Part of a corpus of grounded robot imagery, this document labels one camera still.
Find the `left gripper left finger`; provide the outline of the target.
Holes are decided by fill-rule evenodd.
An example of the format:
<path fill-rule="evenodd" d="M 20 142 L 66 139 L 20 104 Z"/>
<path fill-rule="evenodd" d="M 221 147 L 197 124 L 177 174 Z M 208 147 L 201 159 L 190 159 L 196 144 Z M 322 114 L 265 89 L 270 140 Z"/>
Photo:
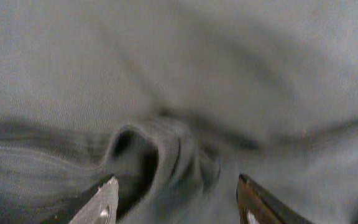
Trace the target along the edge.
<path fill-rule="evenodd" d="M 42 221 L 44 223 L 109 224 L 116 222 L 118 206 L 118 181 L 115 175 L 107 175 L 90 189 L 57 213 Z"/>

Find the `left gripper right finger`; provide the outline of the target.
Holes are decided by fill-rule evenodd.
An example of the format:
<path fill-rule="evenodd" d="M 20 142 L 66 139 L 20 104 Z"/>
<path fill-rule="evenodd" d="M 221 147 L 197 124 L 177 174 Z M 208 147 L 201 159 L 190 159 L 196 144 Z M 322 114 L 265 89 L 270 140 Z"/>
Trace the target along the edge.
<path fill-rule="evenodd" d="M 239 175 L 236 200 L 240 224 L 313 224 L 245 174 Z"/>

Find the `black t-shirt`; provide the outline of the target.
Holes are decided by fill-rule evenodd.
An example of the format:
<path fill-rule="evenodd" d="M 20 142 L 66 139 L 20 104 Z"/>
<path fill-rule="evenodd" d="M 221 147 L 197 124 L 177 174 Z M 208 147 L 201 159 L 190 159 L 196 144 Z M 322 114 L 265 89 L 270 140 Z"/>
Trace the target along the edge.
<path fill-rule="evenodd" d="M 112 174 L 115 223 L 239 223 L 240 174 L 358 223 L 358 1 L 0 1 L 0 223 Z"/>

